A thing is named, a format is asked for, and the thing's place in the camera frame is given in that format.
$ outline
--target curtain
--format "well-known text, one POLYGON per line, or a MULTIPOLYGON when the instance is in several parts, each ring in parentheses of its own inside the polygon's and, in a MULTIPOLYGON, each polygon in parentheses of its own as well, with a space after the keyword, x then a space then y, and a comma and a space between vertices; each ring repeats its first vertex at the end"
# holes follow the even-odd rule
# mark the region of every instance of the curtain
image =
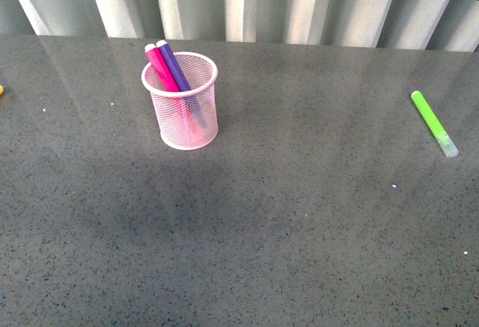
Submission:
POLYGON ((0 34, 472 52, 475 0, 0 0, 0 34))

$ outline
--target table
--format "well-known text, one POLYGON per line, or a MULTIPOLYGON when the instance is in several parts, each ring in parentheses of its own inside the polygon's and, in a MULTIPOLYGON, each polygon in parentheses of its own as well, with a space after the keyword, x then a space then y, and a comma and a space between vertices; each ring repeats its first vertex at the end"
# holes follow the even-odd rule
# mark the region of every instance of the table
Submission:
POLYGON ((0 325, 479 325, 478 53, 173 40, 219 68, 179 151, 154 41, 0 37, 0 325))

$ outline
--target pink mesh pen holder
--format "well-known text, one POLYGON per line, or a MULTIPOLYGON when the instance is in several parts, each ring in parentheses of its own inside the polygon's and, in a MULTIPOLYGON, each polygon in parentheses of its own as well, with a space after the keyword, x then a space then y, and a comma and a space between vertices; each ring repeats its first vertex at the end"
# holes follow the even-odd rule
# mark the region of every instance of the pink mesh pen holder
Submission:
POLYGON ((178 150, 208 145, 218 133, 215 80, 218 68, 208 57, 194 52, 175 52, 191 91, 166 91, 158 74, 148 63, 141 73, 143 85, 151 92, 162 140, 178 150))

